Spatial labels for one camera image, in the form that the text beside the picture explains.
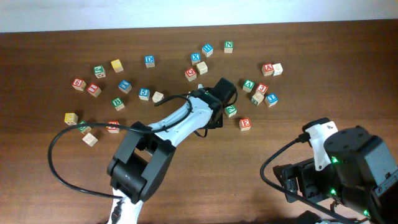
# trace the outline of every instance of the block face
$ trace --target block face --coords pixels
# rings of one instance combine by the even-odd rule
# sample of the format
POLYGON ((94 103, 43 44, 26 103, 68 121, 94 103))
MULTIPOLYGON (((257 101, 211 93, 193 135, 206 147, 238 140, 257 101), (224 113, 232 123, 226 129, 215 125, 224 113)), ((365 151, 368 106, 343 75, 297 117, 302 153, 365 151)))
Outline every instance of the block face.
MULTIPOLYGON (((86 121, 80 121, 79 122, 79 124, 85 124, 86 123, 86 121)), ((89 133, 90 131, 91 131, 91 127, 89 127, 89 126, 86 126, 86 127, 80 127, 80 128, 78 128, 79 129, 79 131, 82 133, 82 134, 87 134, 87 133, 89 133)))
POLYGON ((266 94, 266 91, 268 90, 268 86, 260 83, 259 86, 257 86, 256 93, 261 93, 262 95, 266 94))
POLYGON ((282 65, 280 63, 272 65, 272 68, 274 68, 274 76, 280 75, 284 71, 284 69, 282 68, 282 65))
POLYGON ((268 75, 273 75, 274 74, 274 67, 272 66, 271 63, 264 64, 262 66, 262 74, 264 76, 268 76, 268 75))
POLYGON ((146 88, 141 88, 139 90, 139 94, 138 94, 139 98, 142 100, 149 100, 150 97, 150 91, 149 89, 146 88))
POLYGON ((255 93, 251 98, 251 101, 258 106, 264 99, 264 96, 261 93, 255 93))
POLYGON ((239 127, 241 128, 241 131, 246 131, 251 128, 251 122, 249 118, 241 119, 239 121, 239 127))
POLYGON ((160 100, 163 100, 163 99, 164 99, 163 93, 159 93, 158 91, 156 91, 154 93, 154 96, 152 97, 152 100, 154 101, 154 103, 157 103, 157 102, 159 102, 160 100))
POLYGON ((87 92, 89 92, 91 95, 97 97, 101 93, 101 89, 97 85, 91 84, 87 88, 87 92))
POLYGON ((232 53, 234 42, 226 41, 224 44, 224 53, 232 53))
POLYGON ((192 61, 192 65, 196 65, 197 63, 199 63, 200 62, 200 53, 191 54, 191 61, 192 61))
POLYGON ((206 44, 202 47, 201 52, 206 56, 209 57, 213 53, 213 47, 210 44, 206 44))
POLYGON ((232 117, 232 116, 234 116, 234 115, 236 114, 236 112, 237 112, 237 109, 235 108, 234 105, 227 106, 227 107, 225 108, 225 114, 226 114, 229 118, 232 117))
POLYGON ((272 93, 266 97, 265 102, 268 107, 274 106, 278 102, 278 97, 276 97, 276 95, 272 93))
POLYGON ((94 67, 94 75, 97 78, 104 78, 106 76, 105 69, 102 65, 94 67))
POLYGON ((250 93, 251 90, 254 87, 254 82, 250 81, 250 80, 246 80, 243 84, 243 90, 250 93))
POLYGON ((144 59, 147 68, 155 67, 155 58, 153 55, 147 55, 144 59))
MULTIPOLYGON (((117 121, 109 121, 108 124, 119 124, 117 121)), ((110 133, 119 133, 120 129, 116 127, 106 127, 110 133)))
POLYGON ((112 61, 111 64, 116 73, 123 71, 123 66, 119 59, 112 61))
POLYGON ((86 87, 86 83, 85 83, 83 80, 81 80, 81 79, 79 79, 79 78, 76 78, 76 79, 73 81, 72 86, 73 86, 75 89, 77 89, 77 90, 83 91, 83 90, 85 89, 85 87, 86 87))
POLYGON ((114 100, 112 101, 112 104, 113 104, 113 106, 115 107, 115 109, 116 109, 117 111, 119 111, 119 110, 121 110, 121 109, 124 108, 124 104, 123 104, 122 100, 121 100, 119 97, 117 97, 116 99, 114 99, 114 100))
POLYGON ((208 71, 206 63, 205 62, 198 63, 197 64, 197 70, 198 70, 200 75, 206 73, 208 71))
POLYGON ((185 77, 188 79, 188 81, 192 81, 197 78, 197 73, 193 68, 190 68, 185 71, 185 77))
POLYGON ((64 122, 68 125, 77 124, 78 116, 75 113, 65 113, 64 122))
POLYGON ((96 139, 91 133, 87 133, 86 136, 82 139, 87 145, 90 147, 93 147, 96 142, 98 142, 98 139, 96 139))
POLYGON ((122 80, 119 84, 119 89, 123 92, 123 93, 129 93, 129 91, 131 90, 131 84, 125 80, 122 80))

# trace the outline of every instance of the toy block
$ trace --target toy block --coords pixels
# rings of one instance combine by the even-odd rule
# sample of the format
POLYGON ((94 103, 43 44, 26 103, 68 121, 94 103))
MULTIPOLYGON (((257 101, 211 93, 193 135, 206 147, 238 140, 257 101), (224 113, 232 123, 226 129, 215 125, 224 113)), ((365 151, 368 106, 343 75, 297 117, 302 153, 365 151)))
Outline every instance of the toy block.
POLYGON ((262 74, 264 76, 268 76, 268 75, 273 75, 274 74, 274 67, 272 67, 272 64, 264 64, 262 66, 262 74))
POLYGON ((267 90, 268 90, 268 86, 260 83, 259 86, 257 86, 256 93, 261 93, 264 96, 264 94, 266 94, 267 90))
POLYGON ((147 66, 147 68, 155 67, 155 58, 153 55, 145 56, 145 65, 147 66))
POLYGON ((250 93, 253 87, 254 87, 254 82, 246 80, 243 84, 243 91, 250 93))
POLYGON ((203 75, 204 73, 207 72, 207 65, 205 62, 200 62, 197 64, 197 70, 200 75, 203 75))
POLYGON ((255 93, 251 98, 251 101, 258 106, 264 99, 264 96, 261 93, 255 93))
POLYGON ((185 77, 188 79, 188 81, 192 81, 197 78, 197 73, 193 68, 190 68, 185 71, 185 77))
POLYGON ((232 53, 233 49, 234 49, 234 42, 226 41, 224 45, 224 53, 232 53))
POLYGON ((78 116, 75 113, 65 113, 64 122, 68 125, 75 125, 77 124, 78 116))
POLYGON ((122 100, 119 97, 117 97, 116 99, 112 100, 112 105, 114 106, 114 108, 117 111, 119 111, 119 110, 124 108, 124 104, 123 104, 122 100))
POLYGON ((123 71, 123 66, 119 59, 112 61, 111 64, 116 73, 123 71))
POLYGON ((268 95, 264 101, 266 102, 268 107, 274 106, 276 103, 278 103, 278 97, 276 97, 275 94, 272 93, 268 95))
POLYGON ((202 47, 201 52, 206 56, 209 57, 213 54, 213 47, 210 44, 206 44, 202 47))
POLYGON ((154 96, 152 97, 152 100, 154 101, 154 103, 157 103, 157 102, 159 102, 160 100, 163 100, 163 99, 164 99, 163 93, 159 93, 158 91, 156 91, 154 93, 154 96))
POLYGON ((241 128, 241 131, 247 131, 251 128, 251 123, 249 118, 241 119, 239 121, 239 127, 241 128))
POLYGON ((86 83, 83 80, 76 78, 73 81, 72 86, 77 90, 83 91, 86 88, 86 83))
MULTIPOLYGON (((119 124, 117 121, 109 121, 108 124, 119 124)), ((106 127, 110 133, 119 133, 120 129, 115 127, 106 127)))
POLYGON ((98 139, 96 139, 91 133, 87 133, 82 140, 90 147, 93 147, 94 144, 98 142, 98 139))
POLYGON ((149 89, 141 88, 138 94, 139 98, 142 100, 149 100, 150 91, 149 89))
POLYGON ((235 108, 234 105, 227 106, 227 107, 225 108, 225 114, 226 114, 229 118, 232 117, 232 116, 234 116, 234 115, 236 114, 236 112, 237 112, 237 109, 235 108))
POLYGON ((129 93, 131 88, 131 84, 125 80, 121 81, 119 84, 119 89, 125 94, 129 93))
MULTIPOLYGON (((85 123, 86 123, 86 121, 80 121, 79 122, 79 124, 85 124, 85 123)), ((80 128, 77 128, 77 129, 79 129, 79 131, 81 133, 83 133, 84 135, 86 135, 87 133, 89 133, 91 131, 91 127, 89 127, 89 126, 80 127, 80 128)))
POLYGON ((97 97, 101 93, 101 89, 97 85, 91 84, 87 88, 87 92, 89 92, 91 95, 97 97))
POLYGON ((97 78, 104 78, 106 76, 105 69, 102 65, 94 67, 94 75, 97 78))
POLYGON ((284 71, 280 63, 272 65, 272 68, 274 68, 274 76, 280 75, 284 71))
POLYGON ((199 53, 191 54, 191 61, 192 61, 192 65, 196 65, 197 63, 199 63, 200 62, 200 54, 199 53))

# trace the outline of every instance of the white backdrop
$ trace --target white backdrop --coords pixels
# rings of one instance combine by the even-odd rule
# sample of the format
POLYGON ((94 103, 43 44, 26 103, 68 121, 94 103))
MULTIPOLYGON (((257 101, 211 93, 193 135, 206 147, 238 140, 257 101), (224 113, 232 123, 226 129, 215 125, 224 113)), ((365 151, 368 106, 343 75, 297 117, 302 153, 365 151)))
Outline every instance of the white backdrop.
POLYGON ((398 0, 0 0, 0 32, 398 18, 398 0))

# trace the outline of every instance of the wooden surface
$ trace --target wooden surface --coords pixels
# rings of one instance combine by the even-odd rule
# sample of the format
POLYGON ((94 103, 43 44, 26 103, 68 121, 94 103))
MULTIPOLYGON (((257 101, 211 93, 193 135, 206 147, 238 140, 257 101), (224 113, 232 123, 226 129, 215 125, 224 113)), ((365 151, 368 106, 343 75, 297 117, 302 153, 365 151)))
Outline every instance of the wooden surface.
MULTIPOLYGON (((158 121, 182 105, 175 100, 158 108, 142 101, 138 89, 165 96, 187 93, 199 83, 214 86, 221 78, 239 89, 238 113, 207 138, 190 135, 178 146, 165 179, 147 201, 141 223, 229 223, 270 221, 300 215, 308 206, 289 204, 259 176, 261 164, 296 138, 301 127, 324 116, 339 129, 360 124, 381 136, 398 160, 398 22, 322 22, 169 29, 91 30, 0 34, 0 222, 98 223, 108 219, 112 201, 70 190, 57 182, 47 164, 47 147, 67 125, 65 113, 79 120, 117 120, 130 125, 158 121), (223 42, 234 41, 232 54, 223 42), (190 54, 214 46, 205 58, 208 73, 188 82, 190 54), (146 68, 153 54, 156 67, 146 68), (119 58, 124 71, 110 61, 119 58), (278 77, 263 77, 261 64, 281 63, 278 77), (106 78, 97 79, 95 65, 106 78), (95 98, 72 87, 75 77, 102 89, 95 98), (279 102, 254 106, 241 89, 251 79, 269 86, 279 102), (122 80, 133 88, 126 95, 122 80), (126 108, 116 111, 111 100, 126 108), (238 119, 250 118, 250 131, 238 119)), ((77 130, 55 146, 53 159, 69 182, 111 194, 108 162, 124 136, 94 128, 99 141, 88 147, 77 130)), ((281 155, 271 166, 313 156, 308 144, 281 155)), ((272 180, 272 169, 266 170, 272 180)), ((342 207, 349 217, 357 214, 342 207)))

